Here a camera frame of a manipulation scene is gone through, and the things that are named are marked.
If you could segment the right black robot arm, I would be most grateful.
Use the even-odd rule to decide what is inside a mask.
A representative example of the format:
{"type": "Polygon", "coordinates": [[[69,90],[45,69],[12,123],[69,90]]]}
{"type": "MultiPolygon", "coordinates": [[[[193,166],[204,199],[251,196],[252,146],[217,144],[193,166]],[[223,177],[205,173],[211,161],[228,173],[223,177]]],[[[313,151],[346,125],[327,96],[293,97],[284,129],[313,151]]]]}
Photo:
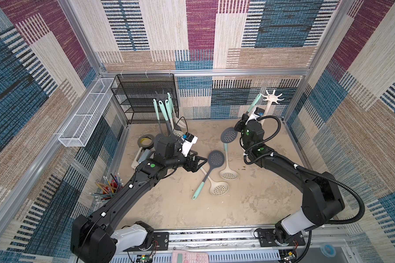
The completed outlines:
{"type": "Polygon", "coordinates": [[[239,120],[234,130],[240,133],[247,165],[269,170],[294,185],[302,193],[301,208],[275,225],[273,234],[278,245],[287,245],[302,230],[312,230],[330,224],[343,211],[345,204],[335,178],[328,172],[319,176],[277,153],[263,143],[264,130],[253,119],[239,120]]]}

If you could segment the grey utensil rack stand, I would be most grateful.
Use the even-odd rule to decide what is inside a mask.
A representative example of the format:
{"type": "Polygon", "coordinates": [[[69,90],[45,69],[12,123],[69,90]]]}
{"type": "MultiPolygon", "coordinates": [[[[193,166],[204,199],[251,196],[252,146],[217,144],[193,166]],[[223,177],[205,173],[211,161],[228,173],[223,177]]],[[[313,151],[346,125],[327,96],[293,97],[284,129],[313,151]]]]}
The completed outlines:
{"type": "MultiPolygon", "coordinates": [[[[158,104],[158,101],[159,100],[161,100],[164,104],[165,104],[165,100],[166,99],[168,99],[168,97],[167,97],[167,94],[168,93],[166,93],[166,94],[159,94],[159,93],[157,93],[157,92],[155,92],[156,93],[156,101],[157,101],[157,104],[158,104]]],[[[163,120],[164,120],[164,122],[165,122],[165,119],[164,119],[164,117],[163,117],[163,114],[162,114],[162,112],[161,112],[161,110],[160,110],[160,108],[159,108],[159,105],[158,105],[158,111],[159,111],[159,115],[160,116],[162,116],[162,118],[163,118],[163,120]]]]}

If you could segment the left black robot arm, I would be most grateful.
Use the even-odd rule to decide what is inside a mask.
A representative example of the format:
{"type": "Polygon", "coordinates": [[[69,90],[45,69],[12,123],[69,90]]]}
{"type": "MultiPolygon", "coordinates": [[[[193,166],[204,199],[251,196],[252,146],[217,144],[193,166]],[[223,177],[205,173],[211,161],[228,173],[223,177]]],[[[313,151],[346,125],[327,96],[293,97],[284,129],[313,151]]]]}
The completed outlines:
{"type": "Polygon", "coordinates": [[[207,159],[191,148],[197,137],[186,133],[177,137],[159,134],[154,153],[140,162],[120,192],[88,217],[78,216],[72,224],[70,250],[85,263],[108,263],[115,254],[131,247],[150,246],[153,229],[136,222],[124,230],[116,230],[127,212],[157,183],[169,177],[168,171],[183,168],[197,172],[207,159]]]}

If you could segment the white skimmer mint handle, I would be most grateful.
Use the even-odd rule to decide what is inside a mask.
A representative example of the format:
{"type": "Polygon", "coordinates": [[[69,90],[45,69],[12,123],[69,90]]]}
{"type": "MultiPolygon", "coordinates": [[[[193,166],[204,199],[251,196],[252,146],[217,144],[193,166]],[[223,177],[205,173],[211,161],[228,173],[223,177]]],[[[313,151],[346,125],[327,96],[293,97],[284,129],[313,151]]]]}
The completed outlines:
{"type": "Polygon", "coordinates": [[[181,121],[181,120],[176,116],[176,111],[175,111],[175,109],[174,109],[174,103],[173,103],[171,94],[168,93],[168,94],[167,94],[167,97],[168,97],[168,100],[169,100],[170,105],[171,105],[171,108],[172,108],[172,118],[173,118],[174,124],[176,125],[176,127],[178,127],[178,129],[180,129],[180,128],[185,129],[185,128],[186,128],[185,122],[181,121]]]}

